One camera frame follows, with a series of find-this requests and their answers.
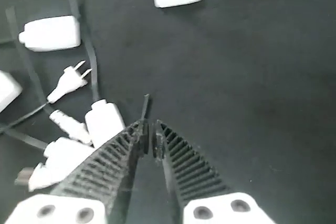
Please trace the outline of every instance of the metal prong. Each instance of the metal prong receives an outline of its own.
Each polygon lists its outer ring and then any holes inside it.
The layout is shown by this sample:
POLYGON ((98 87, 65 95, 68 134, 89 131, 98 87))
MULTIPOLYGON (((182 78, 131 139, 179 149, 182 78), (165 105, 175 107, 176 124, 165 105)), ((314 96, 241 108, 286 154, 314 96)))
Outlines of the metal prong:
POLYGON ((74 67, 74 69, 75 69, 75 70, 79 69, 84 63, 85 63, 85 61, 82 60, 81 62, 79 62, 79 63, 74 67))
POLYGON ((86 70, 86 71, 82 74, 81 77, 84 78, 84 77, 87 76, 87 75, 89 74, 89 72, 91 72, 91 71, 92 71, 92 68, 86 70))

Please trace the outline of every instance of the black cable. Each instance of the black cable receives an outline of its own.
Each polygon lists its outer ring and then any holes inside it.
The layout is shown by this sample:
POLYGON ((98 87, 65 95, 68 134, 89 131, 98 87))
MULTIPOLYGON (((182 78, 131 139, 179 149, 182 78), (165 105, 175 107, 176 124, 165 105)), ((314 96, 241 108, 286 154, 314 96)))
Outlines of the black cable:
MULTIPOLYGON (((0 124, 0 127, 5 128, 6 126, 4 124, 0 124)), ((45 150, 48 145, 41 140, 38 140, 34 137, 28 136, 13 129, 6 129, 6 134, 40 150, 45 150)))
POLYGON ((87 20, 86 20, 86 16, 85 16, 83 8, 81 8, 82 9, 81 11, 79 10, 78 1, 69 0, 69 4, 70 4, 70 9, 71 9, 73 16, 80 23, 82 41, 84 43, 86 52, 89 57, 90 68, 92 69, 91 89, 92 89, 93 102, 97 102, 100 100, 99 87, 98 87, 98 64, 97 64, 97 55, 94 50, 94 46, 93 46, 93 43, 90 37, 89 26, 87 24, 87 20))
POLYGON ((47 102, 46 96, 44 95, 43 90, 42 90, 41 81, 37 73, 34 70, 34 67, 29 59, 29 55, 27 54, 26 50, 23 48, 23 45, 21 45, 21 43, 17 39, 17 36, 19 34, 19 29, 18 29, 18 25, 16 21, 14 7, 10 7, 6 9, 6 17, 7 17, 7 21, 9 24, 10 34, 15 43, 15 47, 18 50, 19 56, 28 71, 31 81, 33 82, 35 86, 38 100, 41 103, 41 105, 43 105, 44 111, 50 115, 53 113, 54 109, 52 109, 52 107, 47 102))
POLYGON ((29 117, 35 115, 36 113, 41 111, 47 104, 48 103, 45 103, 45 104, 41 105, 40 107, 36 108, 35 110, 29 112, 28 114, 25 114, 24 116, 21 116, 19 119, 13 121, 12 123, 3 126, 2 128, 0 128, 0 135, 4 132, 6 133, 6 131, 8 129, 11 129, 11 128, 17 126, 18 124, 22 123, 23 121, 27 120, 29 117))
POLYGON ((81 25, 81 29, 82 29, 82 39, 84 42, 86 52, 89 56, 90 68, 92 69, 91 71, 92 98, 93 102, 97 102, 100 100, 99 88, 98 88, 97 55, 96 52, 94 51, 94 47, 89 35, 89 29, 85 22, 81 25))

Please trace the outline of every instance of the screw hole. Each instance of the screw hole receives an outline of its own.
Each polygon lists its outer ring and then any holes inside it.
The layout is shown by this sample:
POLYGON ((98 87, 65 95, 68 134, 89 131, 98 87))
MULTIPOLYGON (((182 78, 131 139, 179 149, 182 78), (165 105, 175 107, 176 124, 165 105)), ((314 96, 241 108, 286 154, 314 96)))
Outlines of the screw hole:
POLYGON ((78 211, 77 217, 76 217, 76 222, 80 224, 85 224, 90 222, 93 219, 93 216, 95 213, 91 208, 83 208, 78 211))
POLYGON ((231 207, 234 212, 249 212, 251 210, 248 203, 240 199, 232 201, 231 207))
POLYGON ((43 217, 50 216, 50 215, 53 214, 54 211, 55 211, 55 206, 54 205, 46 205, 38 211, 37 217, 38 218, 43 218, 43 217))
POLYGON ((208 220, 213 217, 213 214, 207 207, 196 207, 194 210, 194 217, 200 220, 208 220))

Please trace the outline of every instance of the dark tabletop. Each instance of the dark tabletop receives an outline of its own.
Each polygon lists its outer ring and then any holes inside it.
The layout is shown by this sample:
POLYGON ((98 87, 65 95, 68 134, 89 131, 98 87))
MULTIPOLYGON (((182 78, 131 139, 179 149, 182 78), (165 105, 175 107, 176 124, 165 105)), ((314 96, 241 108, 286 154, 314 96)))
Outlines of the dark tabletop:
MULTIPOLYGON (((336 222, 335 0, 203 0, 157 9, 153 0, 85 0, 102 97, 126 124, 152 94, 161 119, 215 165, 231 187, 251 194, 277 223, 336 222)), ((0 0, 17 7, 20 26, 68 12, 67 0, 0 0)), ((30 53, 44 91, 62 70, 87 59, 83 47, 30 53)), ((24 90, 0 115, 8 123, 39 106, 14 47, 0 48, 0 69, 24 90)), ((89 86, 60 100, 83 122, 89 86)), ((43 112, 18 128, 45 142, 65 134, 43 112)), ((43 155, 0 137, 0 222, 30 194, 13 184, 43 155)), ((163 171, 139 162, 127 223, 171 223, 163 171)))

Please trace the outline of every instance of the white connector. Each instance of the white connector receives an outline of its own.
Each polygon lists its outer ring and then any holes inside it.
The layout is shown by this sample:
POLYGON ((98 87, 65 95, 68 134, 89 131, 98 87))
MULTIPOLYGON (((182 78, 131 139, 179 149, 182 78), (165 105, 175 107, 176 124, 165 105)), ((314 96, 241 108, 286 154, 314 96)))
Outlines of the white connector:
POLYGON ((84 144, 91 144, 91 137, 84 123, 78 122, 60 110, 55 110, 49 118, 56 123, 61 130, 66 132, 70 138, 79 140, 84 144))
POLYGON ((29 178, 29 191, 62 181, 94 151, 93 147, 65 137, 51 142, 44 151, 45 165, 39 163, 29 178))
POLYGON ((124 121, 114 103, 100 100, 85 115, 86 125, 95 148, 99 148, 125 128, 124 121))
POLYGON ((77 70, 85 63, 85 61, 79 62, 75 67, 70 66, 64 69, 64 74, 59 78, 56 88, 48 95, 47 100, 50 103, 55 103, 63 95, 73 92, 79 89, 88 82, 84 77, 91 72, 91 69, 86 70, 83 74, 80 74, 77 70))

